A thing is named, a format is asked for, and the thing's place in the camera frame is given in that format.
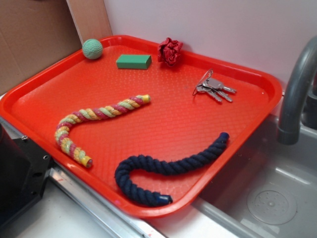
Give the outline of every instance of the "key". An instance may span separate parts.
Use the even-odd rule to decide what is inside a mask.
[[[225,92],[222,92],[221,90],[215,90],[214,91],[219,94],[220,96],[222,96],[225,100],[227,100],[228,102],[232,103],[232,99],[229,97],[228,94],[226,94]]]
[[[204,87],[202,84],[197,85],[196,89],[200,93],[208,93],[210,96],[212,96],[217,102],[222,102],[222,99],[210,88]]]
[[[220,82],[219,80],[216,80],[214,78],[211,78],[211,77],[208,77],[204,83],[206,84],[205,87],[212,87],[214,88],[215,90],[224,90],[224,91],[227,91],[227,92],[230,92],[230,93],[236,93],[237,90],[233,89],[233,88],[229,88],[229,87],[226,87],[223,85],[222,82]]]

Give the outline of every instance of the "dark blue rope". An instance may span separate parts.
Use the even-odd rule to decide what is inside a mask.
[[[130,179],[130,172],[143,169],[162,175],[179,175],[203,167],[216,160],[225,150],[229,134],[223,132],[206,150],[188,158],[175,162],[166,162],[153,159],[151,156],[130,156],[122,161],[115,171],[115,181],[122,192],[131,200],[149,207],[164,206],[173,202],[170,195],[151,192],[138,187]]]

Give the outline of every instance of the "green eraser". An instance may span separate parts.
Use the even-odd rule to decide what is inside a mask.
[[[147,69],[152,62],[150,55],[121,55],[116,63],[118,68]]]

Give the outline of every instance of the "multicolored rope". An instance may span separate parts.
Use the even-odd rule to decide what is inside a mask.
[[[123,100],[116,105],[106,106],[99,109],[81,109],[78,112],[73,112],[59,122],[55,132],[56,142],[65,154],[69,155],[79,164],[89,168],[93,164],[93,160],[69,138],[70,128],[85,121],[114,118],[135,108],[139,108],[143,104],[149,103],[150,100],[151,98],[149,95],[138,95]]]

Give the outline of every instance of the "green ball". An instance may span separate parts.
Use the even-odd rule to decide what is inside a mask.
[[[103,46],[96,39],[86,40],[83,44],[83,54],[90,60],[98,59],[103,54]]]

